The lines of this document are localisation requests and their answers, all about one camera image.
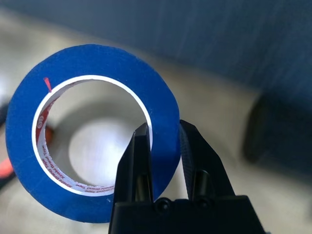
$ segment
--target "white cardboard core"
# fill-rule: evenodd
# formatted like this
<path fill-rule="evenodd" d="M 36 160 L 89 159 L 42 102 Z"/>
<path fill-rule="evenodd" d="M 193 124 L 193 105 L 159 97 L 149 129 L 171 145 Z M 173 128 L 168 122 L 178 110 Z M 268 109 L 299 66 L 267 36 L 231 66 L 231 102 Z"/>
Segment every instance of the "white cardboard core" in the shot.
<path fill-rule="evenodd" d="M 74 85 L 91 81 L 91 80 L 102 80 L 106 81 L 112 84 L 115 84 L 121 88 L 123 88 L 125 91 L 127 91 L 133 98 L 137 101 L 139 106 L 141 107 L 146 122 L 149 126 L 150 131 L 150 146 L 152 148 L 153 143 L 153 132 L 152 132 L 152 123 L 151 118 L 147 112 L 146 107 L 144 106 L 143 102 L 140 100 L 140 98 L 127 86 L 120 83 L 119 81 L 116 81 L 112 78 L 103 77 L 103 76 L 96 76 L 96 75 L 86 75 L 86 76 L 80 76 L 71 78 L 55 88 L 52 89 L 52 92 L 48 93 L 42 102 L 40 103 L 39 107 L 36 110 L 33 125 L 32 125 L 32 143 L 34 152 L 36 155 L 36 158 L 43 169 L 43 171 L 59 186 L 62 188 L 71 191 L 75 194 L 79 195 L 85 195 L 85 196 L 103 196 L 103 195 L 110 195 L 114 193 L 115 184 L 109 185 L 109 186 L 92 186 L 92 185 L 86 185 L 77 181 L 74 181 L 67 175 L 65 175 L 55 164 L 55 162 L 52 160 L 47 144 L 45 139 L 45 125 L 47 121 L 47 117 L 49 114 L 49 111 L 56 101 L 66 90 L 73 87 Z"/>

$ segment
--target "concrete floor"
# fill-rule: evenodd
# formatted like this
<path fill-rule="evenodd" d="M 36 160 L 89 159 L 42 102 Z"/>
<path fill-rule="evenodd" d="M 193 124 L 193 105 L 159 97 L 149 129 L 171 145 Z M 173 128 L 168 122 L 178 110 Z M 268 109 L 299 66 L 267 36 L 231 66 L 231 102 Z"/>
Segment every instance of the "concrete floor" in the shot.
<path fill-rule="evenodd" d="M 312 186 L 241 158 L 247 116 L 258 95 L 255 91 L 132 48 L 0 9 L 0 98 L 10 97 L 27 72 L 52 53 L 85 43 L 122 47 L 161 74 L 178 101 L 181 118 L 196 125 L 219 154 L 236 194 L 249 196 L 266 231 L 312 233 Z M 51 121 L 57 126 L 58 121 Z M 6 155 L 2 129 L 0 159 Z M 163 195 L 171 199 L 187 197 L 181 165 Z M 1 234 L 97 234 L 107 229 L 107 224 L 79 223 L 49 211 L 18 180 L 0 193 Z"/>

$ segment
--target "blue wall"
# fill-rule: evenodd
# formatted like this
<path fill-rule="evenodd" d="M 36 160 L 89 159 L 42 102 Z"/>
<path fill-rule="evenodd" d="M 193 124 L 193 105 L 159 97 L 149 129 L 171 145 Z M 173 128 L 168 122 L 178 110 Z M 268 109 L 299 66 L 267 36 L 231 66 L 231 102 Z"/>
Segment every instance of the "blue wall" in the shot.
<path fill-rule="evenodd" d="M 310 0 L 10 0 L 1 5 L 225 75 L 312 110 Z"/>

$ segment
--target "orange object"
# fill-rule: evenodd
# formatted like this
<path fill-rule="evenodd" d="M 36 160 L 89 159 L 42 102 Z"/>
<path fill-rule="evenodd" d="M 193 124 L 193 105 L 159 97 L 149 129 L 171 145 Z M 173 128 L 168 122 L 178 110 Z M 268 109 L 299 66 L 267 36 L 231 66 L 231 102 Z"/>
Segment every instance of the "orange object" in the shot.
<path fill-rule="evenodd" d="M 45 139 L 47 144 L 52 141 L 53 130 L 49 127 L 45 128 Z M 13 173 L 13 167 L 9 158 L 6 158 L 4 161 L 0 163 L 0 179 L 6 178 Z"/>

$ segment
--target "blue painter's tape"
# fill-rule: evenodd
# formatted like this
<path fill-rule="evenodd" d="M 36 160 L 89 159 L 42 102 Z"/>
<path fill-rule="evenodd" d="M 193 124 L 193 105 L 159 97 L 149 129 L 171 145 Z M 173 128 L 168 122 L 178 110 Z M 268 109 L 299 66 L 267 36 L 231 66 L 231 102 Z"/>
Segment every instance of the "blue painter's tape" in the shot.
<path fill-rule="evenodd" d="M 154 196 L 169 184 L 180 159 L 179 111 L 176 100 L 148 64 L 114 47 L 81 45 L 64 49 L 34 67 L 14 93 L 6 121 L 6 144 L 13 168 L 24 188 L 43 206 L 64 217 L 91 223 L 109 222 L 113 195 L 87 196 L 56 184 L 37 160 L 32 140 L 35 113 L 48 89 L 75 77 L 112 78 L 142 101 L 153 129 Z"/>

